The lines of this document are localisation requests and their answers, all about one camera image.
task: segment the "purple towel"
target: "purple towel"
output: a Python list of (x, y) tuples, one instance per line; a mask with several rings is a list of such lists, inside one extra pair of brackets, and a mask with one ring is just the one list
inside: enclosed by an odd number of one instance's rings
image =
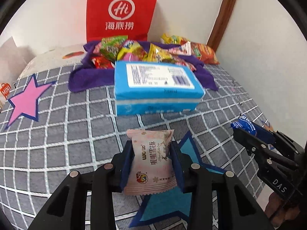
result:
[[(95, 46), (99, 42), (100, 41), (91, 41), (84, 45), (84, 49), (87, 51), (87, 54), (81, 61), (83, 65), (78, 67), (76, 70), (73, 70), (69, 77), (68, 88), (71, 92), (81, 92), (88, 88), (103, 85), (114, 85), (114, 69), (96, 69), (91, 61), (91, 55), (95, 49)], [(139, 44), (141, 44), (146, 52), (149, 52), (150, 42), (139, 41)], [(164, 49), (179, 46), (162, 43), (154, 44)], [(179, 55), (179, 57), (187, 62), (190, 62), (196, 67), (197, 70), (194, 72), (194, 74), (204, 88), (210, 88), (215, 91), (218, 90), (212, 74), (203, 68), (203, 62), (194, 56)]]

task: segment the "tissue box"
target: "tissue box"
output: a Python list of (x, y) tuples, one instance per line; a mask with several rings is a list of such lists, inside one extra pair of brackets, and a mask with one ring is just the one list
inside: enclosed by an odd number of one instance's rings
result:
[(190, 111), (196, 108), (204, 94), (201, 84), (187, 67), (116, 62), (116, 115)]

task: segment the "wall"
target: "wall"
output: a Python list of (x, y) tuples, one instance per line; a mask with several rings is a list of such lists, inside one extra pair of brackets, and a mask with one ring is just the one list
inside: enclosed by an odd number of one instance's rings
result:
[[(149, 39), (178, 34), (206, 43), (222, 0), (158, 0)], [(86, 41), (87, 0), (27, 0), (0, 36), (13, 36), (26, 54), (37, 55), (56, 46)]]
[(237, 0), (217, 58), (275, 130), (305, 146), (307, 42), (277, 0)]

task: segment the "gray plaid bedsheet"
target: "gray plaid bedsheet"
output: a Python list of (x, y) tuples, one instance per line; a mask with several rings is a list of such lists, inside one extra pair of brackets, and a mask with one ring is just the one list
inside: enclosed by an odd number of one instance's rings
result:
[[(254, 122), (267, 121), (248, 93), (220, 66), (205, 66), (220, 87), (207, 90), (197, 110), (116, 117), (114, 87), (80, 93), (68, 90), (71, 67), (37, 73), (38, 84), (56, 81), (39, 99), (39, 122), (21, 116), (7, 130), (12, 113), (7, 102), (0, 114), (0, 206), (16, 229), (27, 229), (52, 192), (72, 170), (96, 170), (123, 150), (126, 130), (175, 129), (180, 141), (191, 131), (205, 163), (232, 170), (256, 198), (264, 183), (257, 177), (257, 163), (233, 140), (230, 123), (245, 113)], [(10, 97), (21, 92), (30, 77), (18, 80)], [(217, 200), (213, 193), (213, 229), (218, 228)], [(90, 229), (91, 194), (87, 198), (86, 229)], [(142, 203), (141, 196), (114, 193), (117, 229), (127, 229)], [(178, 217), (142, 230), (185, 229)]]

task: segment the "blue candy wrapper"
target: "blue candy wrapper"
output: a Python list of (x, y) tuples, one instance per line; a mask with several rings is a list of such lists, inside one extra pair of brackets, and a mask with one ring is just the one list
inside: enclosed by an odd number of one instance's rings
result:
[(242, 128), (245, 131), (248, 131), (252, 135), (256, 135), (257, 131), (253, 123), (246, 117), (246, 115), (241, 115), (237, 121), (232, 122), (231, 127), (233, 129)]

